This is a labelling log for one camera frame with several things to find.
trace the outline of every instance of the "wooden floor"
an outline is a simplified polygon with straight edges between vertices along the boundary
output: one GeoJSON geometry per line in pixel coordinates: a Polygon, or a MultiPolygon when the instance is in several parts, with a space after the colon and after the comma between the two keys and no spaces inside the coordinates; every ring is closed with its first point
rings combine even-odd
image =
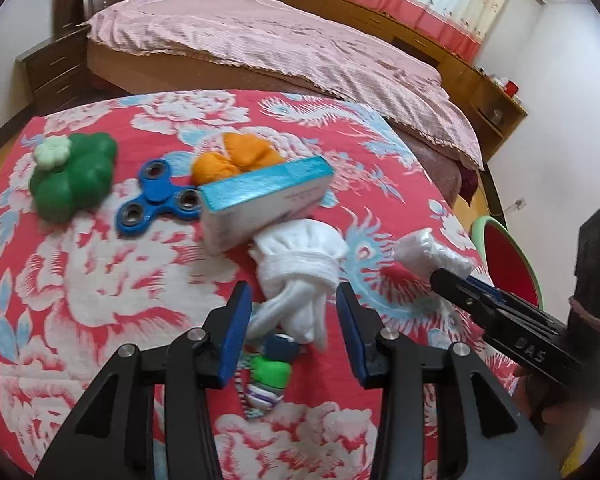
{"type": "MultiPolygon", "coordinates": [[[[11,150],[14,142],[15,139],[12,139],[0,149],[0,168],[4,164],[7,154],[11,150]]],[[[487,199],[484,195],[484,190],[482,189],[482,183],[480,183],[480,187],[474,195],[471,207],[467,205],[464,199],[458,198],[454,206],[454,213],[458,217],[462,227],[467,231],[475,219],[489,214],[489,207],[487,206],[487,199]]]]}

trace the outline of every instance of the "drawer handle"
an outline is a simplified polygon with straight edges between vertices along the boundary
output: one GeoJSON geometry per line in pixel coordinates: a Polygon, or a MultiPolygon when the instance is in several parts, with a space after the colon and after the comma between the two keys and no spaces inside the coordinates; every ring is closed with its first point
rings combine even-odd
{"type": "Polygon", "coordinates": [[[55,61],[52,61],[51,63],[49,63],[49,66],[53,66],[56,63],[60,63],[62,60],[65,60],[66,57],[65,56],[60,56],[58,59],[56,59],[55,61]]]}

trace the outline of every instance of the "pink bedspread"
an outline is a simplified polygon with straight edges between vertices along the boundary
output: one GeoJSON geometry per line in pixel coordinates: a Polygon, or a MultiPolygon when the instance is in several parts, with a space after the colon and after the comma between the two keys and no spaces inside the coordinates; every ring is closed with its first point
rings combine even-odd
{"type": "Polygon", "coordinates": [[[125,0],[90,23],[92,41],[130,54],[203,57],[305,78],[414,128],[470,170],[482,168],[474,130],[440,74],[346,25],[275,0],[125,0]]]}

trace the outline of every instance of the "red container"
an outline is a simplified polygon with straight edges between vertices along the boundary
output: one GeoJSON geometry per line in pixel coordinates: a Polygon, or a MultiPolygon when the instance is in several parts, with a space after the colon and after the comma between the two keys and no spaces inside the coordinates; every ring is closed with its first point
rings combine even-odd
{"type": "Polygon", "coordinates": [[[518,90],[520,90],[520,88],[518,88],[518,85],[516,85],[513,81],[509,81],[506,85],[504,85],[504,93],[509,97],[513,97],[518,90]]]}

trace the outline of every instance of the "green chair rim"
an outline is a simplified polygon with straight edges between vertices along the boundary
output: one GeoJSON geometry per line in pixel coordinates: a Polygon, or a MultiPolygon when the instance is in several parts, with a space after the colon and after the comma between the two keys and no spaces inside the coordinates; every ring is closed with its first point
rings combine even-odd
{"type": "Polygon", "coordinates": [[[516,252],[518,253],[518,256],[520,256],[520,259],[525,264],[525,267],[526,267],[527,272],[529,273],[529,276],[531,276],[531,281],[534,284],[534,289],[536,290],[536,296],[538,297],[538,308],[544,312],[544,304],[542,302],[542,289],[540,288],[540,283],[538,282],[538,277],[536,276],[536,273],[534,272],[533,267],[531,266],[531,263],[529,262],[529,259],[526,257],[526,254],[524,253],[522,248],[518,245],[518,243],[515,241],[513,236],[511,236],[509,231],[507,231],[507,228],[504,227],[504,225],[502,225],[500,222],[498,222],[493,216],[489,216],[489,215],[481,216],[480,218],[475,220],[474,223],[471,224],[471,233],[470,233],[471,241],[474,243],[475,248],[478,250],[478,253],[480,254],[482,262],[484,263],[485,269],[487,269],[487,272],[488,272],[489,266],[487,264],[487,251],[486,251],[486,248],[484,247],[484,231],[488,224],[493,225],[498,231],[500,231],[500,233],[503,234],[505,236],[505,238],[511,243],[513,248],[515,248],[516,252]]]}

